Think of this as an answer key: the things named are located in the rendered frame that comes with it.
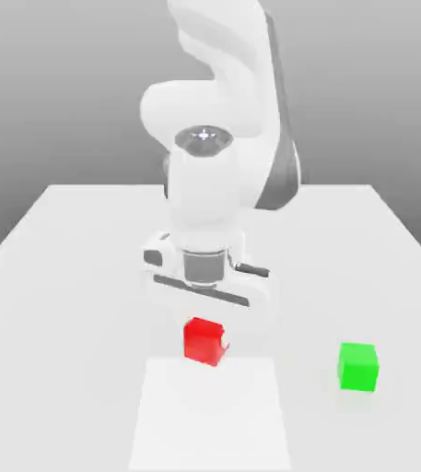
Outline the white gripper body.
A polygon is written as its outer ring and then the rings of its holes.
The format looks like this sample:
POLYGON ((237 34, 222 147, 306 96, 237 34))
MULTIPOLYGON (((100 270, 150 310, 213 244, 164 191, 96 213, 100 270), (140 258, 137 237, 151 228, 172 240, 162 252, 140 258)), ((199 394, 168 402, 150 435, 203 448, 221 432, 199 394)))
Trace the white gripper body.
POLYGON ((214 288, 194 288, 156 270, 144 270, 146 300, 183 326, 194 317, 223 325, 228 332, 265 332, 279 317, 279 280, 236 272, 214 288))

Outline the small green cube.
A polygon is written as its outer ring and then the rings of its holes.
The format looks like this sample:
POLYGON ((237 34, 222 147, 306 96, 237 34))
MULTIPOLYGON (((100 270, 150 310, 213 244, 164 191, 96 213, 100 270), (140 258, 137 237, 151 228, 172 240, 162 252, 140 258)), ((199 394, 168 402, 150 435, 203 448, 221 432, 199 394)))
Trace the small green cube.
POLYGON ((340 388, 374 392, 380 371, 375 346, 342 342, 339 349, 337 376, 340 388))

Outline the small red cube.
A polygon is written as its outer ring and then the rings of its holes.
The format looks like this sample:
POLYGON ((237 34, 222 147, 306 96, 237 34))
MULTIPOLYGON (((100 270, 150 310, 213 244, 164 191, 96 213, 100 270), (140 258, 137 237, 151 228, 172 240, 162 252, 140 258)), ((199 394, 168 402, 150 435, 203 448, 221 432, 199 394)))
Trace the small red cube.
POLYGON ((183 328, 184 357, 216 367, 228 350, 222 344, 224 326, 194 317, 183 328))

